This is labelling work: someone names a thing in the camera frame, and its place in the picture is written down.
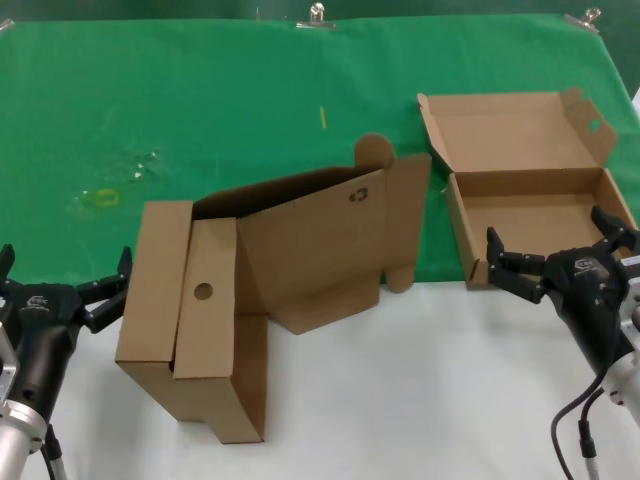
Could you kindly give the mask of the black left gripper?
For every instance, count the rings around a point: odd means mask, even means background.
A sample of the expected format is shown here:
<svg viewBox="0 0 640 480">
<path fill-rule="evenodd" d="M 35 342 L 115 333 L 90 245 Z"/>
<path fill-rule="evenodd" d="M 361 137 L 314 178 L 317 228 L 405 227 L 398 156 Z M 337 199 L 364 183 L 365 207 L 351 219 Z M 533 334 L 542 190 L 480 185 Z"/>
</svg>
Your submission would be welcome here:
<svg viewBox="0 0 640 480">
<path fill-rule="evenodd" d="M 124 313 L 133 268 L 131 249 L 125 246 L 117 272 L 77 286 L 21 284 L 9 278 L 15 251 L 5 244 L 0 252 L 1 296 L 11 306 L 18 324 L 18 373 L 8 398 L 40 415 L 53 413 L 69 360 L 83 325 L 97 334 Z M 84 305 L 100 302 L 89 311 Z"/>
</svg>

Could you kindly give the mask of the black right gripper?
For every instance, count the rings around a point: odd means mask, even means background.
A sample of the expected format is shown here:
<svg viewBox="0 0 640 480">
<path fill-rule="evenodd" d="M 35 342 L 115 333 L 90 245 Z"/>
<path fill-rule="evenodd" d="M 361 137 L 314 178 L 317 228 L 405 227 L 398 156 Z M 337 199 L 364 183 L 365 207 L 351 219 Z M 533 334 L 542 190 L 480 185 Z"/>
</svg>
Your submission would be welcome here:
<svg viewBox="0 0 640 480">
<path fill-rule="evenodd" d="M 533 304 L 546 293 L 598 374 L 631 352 L 617 324 L 627 287 L 615 251 L 624 248 L 637 256 L 639 231 L 598 205 L 592 207 L 591 221 L 602 234 L 598 244 L 562 250 L 546 259 L 506 251 L 496 230 L 488 227 L 486 258 L 490 285 Z"/>
</svg>

